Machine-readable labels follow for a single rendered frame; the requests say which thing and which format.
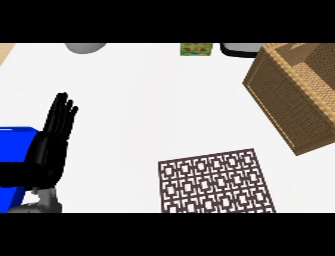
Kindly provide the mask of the green patterned box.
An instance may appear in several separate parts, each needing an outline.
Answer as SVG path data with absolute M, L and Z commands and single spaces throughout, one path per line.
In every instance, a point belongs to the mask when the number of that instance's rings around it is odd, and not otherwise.
M 210 56 L 213 44 L 212 43 L 182 43 L 181 55 L 182 56 Z

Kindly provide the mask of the brown patterned placemat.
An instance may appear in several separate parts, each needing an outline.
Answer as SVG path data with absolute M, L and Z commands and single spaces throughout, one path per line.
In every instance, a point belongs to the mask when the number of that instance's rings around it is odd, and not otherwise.
M 275 213 L 255 149 L 159 162 L 163 213 Z

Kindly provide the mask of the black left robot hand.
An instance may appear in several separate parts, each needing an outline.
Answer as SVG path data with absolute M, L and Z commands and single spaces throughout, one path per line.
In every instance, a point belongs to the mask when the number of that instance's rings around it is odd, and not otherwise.
M 26 160 L 0 162 L 0 187 L 23 186 L 27 191 L 54 188 L 61 180 L 68 139 L 79 107 L 67 93 L 55 97 L 43 130 L 33 139 Z

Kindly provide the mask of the grey round object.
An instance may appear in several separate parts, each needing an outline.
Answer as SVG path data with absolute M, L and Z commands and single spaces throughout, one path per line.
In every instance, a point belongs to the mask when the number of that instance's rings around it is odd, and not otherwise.
M 66 46 L 76 54 L 91 54 L 105 46 L 105 43 L 67 43 Z

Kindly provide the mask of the brown wicker basket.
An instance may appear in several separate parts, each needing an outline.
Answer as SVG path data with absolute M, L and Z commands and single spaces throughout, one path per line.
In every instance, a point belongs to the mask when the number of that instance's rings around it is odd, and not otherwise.
M 244 86 L 297 155 L 335 142 L 335 43 L 263 45 Z

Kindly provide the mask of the black and grey appliance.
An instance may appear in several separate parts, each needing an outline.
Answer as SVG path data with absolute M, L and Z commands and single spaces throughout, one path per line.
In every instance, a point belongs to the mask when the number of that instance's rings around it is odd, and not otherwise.
M 255 58 L 262 46 L 262 43 L 222 43 L 221 51 L 226 56 Z

